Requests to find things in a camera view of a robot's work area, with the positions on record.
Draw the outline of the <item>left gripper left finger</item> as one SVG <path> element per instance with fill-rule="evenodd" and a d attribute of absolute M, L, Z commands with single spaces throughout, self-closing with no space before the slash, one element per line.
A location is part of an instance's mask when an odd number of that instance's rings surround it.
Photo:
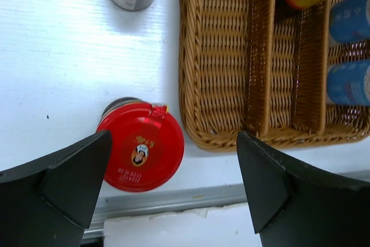
<path fill-rule="evenodd" d="M 1 172 L 1 246 L 80 246 L 112 149 L 109 131 Z"/>

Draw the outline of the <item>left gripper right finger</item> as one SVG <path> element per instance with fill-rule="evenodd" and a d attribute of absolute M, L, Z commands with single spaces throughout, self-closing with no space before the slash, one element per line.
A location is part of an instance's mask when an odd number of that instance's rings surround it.
<path fill-rule="evenodd" d="M 369 182 L 314 167 L 247 132 L 236 150 L 263 246 L 369 245 Z"/>

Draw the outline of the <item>silver-cap white bottle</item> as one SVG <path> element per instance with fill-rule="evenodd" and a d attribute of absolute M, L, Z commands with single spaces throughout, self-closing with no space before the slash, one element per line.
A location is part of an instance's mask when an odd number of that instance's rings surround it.
<path fill-rule="evenodd" d="M 330 10 L 329 45 L 369 39 L 369 0 L 342 0 Z"/>
<path fill-rule="evenodd" d="M 369 106 L 369 60 L 329 66 L 326 102 Z"/>

